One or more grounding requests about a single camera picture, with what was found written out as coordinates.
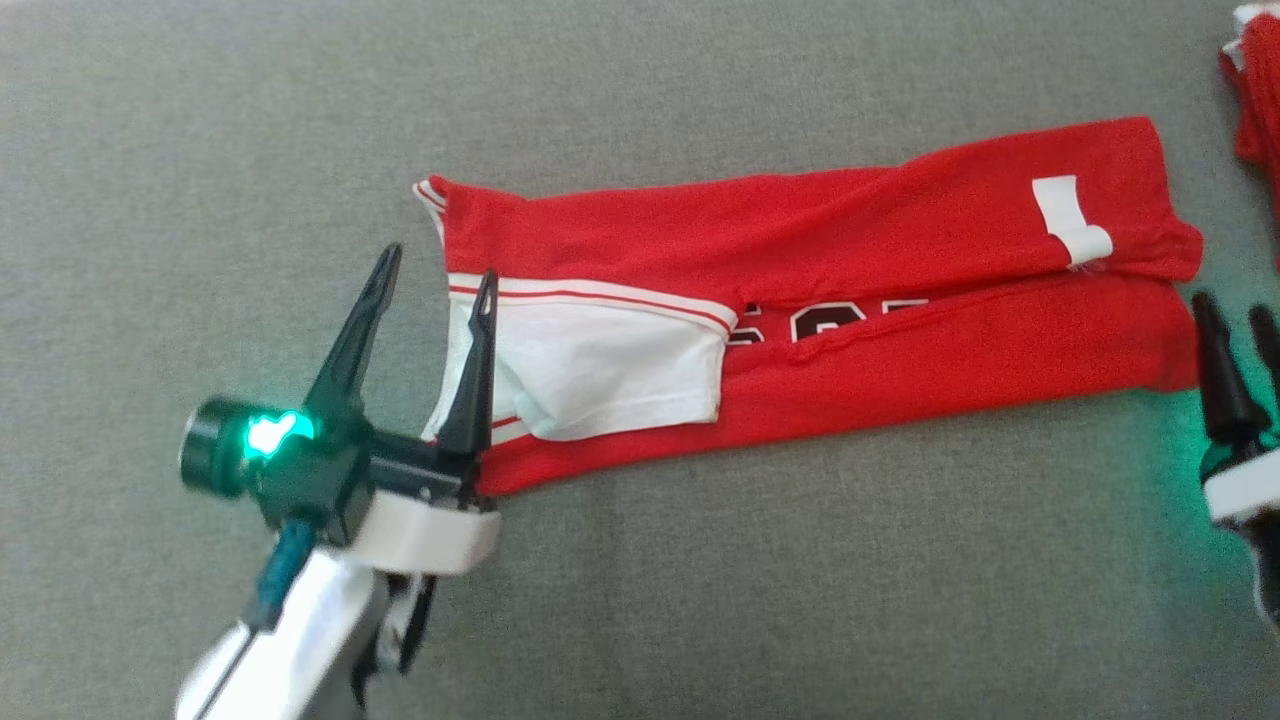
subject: gray carpet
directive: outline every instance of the gray carpet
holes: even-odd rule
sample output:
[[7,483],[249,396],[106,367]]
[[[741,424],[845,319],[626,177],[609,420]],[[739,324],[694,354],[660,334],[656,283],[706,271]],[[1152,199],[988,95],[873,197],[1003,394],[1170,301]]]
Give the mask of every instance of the gray carpet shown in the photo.
[[[0,1],[0,715],[170,715],[269,547],[251,506],[180,488],[183,421],[218,391],[296,402],[389,241],[366,397],[421,428],[445,318],[426,172],[547,195],[1149,114],[1199,283],[1236,319],[1280,301],[1265,183],[1230,154],[1229,10]],[[372,716],[1276,716],[1197,407],[1082,398],[511,498]]]

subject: red stripe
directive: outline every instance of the red stripe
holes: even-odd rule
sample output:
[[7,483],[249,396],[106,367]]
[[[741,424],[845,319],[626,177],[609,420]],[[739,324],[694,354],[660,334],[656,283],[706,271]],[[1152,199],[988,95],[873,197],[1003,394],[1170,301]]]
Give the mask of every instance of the red stripe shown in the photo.
[[436,199],[431,197],[430,195],[428,195],[428,193],[426,193],[426,191],[425,191],[425,190],[422,190],[422,183],[415,183],[415,184],[413,184],[413,190],[416,190],[416,191],[417,191],[419,196],[421,196],[421,197],[422,197],[422,200],[426,200],[426,201],[428,201],[428,202],[430,202],[431,205],[435,205],[435,206],[436,206],[436,208],[439,208],[440,210],[444,210],[444,206],[443,206],[443,205],[440,205],[440,202],[439,202],[439,201],[438,201]]
[[[476,290],[474,287],[462,287],[451,284],[449,291],[452,292],[465,292],[467,295],[475,295]],[[588,300],[618,300],[621,302],[635,302],[636,305],[648,305],[650,307],[662,307],[663,310],[675,310],[677,313],[687,313],[690,315],[698,315],[700,318],[707,318],[708,320],[714,320],[724,332],[730,332],[728,323],[723,320],[719,315],[713,315],[710,313],[704,313],[701,310],[690,310],[689,307],[680,307],[676,305],[664,305],[662,302],[653,302],[652,300],[637,300],[635,297],[621,297],[617,295],[600,295],[595,292],[577,292],[572,290],[553,290],[548,292],[504,292],[498,291],[499,297],[553,297],[557,295],[564,295],[568,297],[585,297]]]

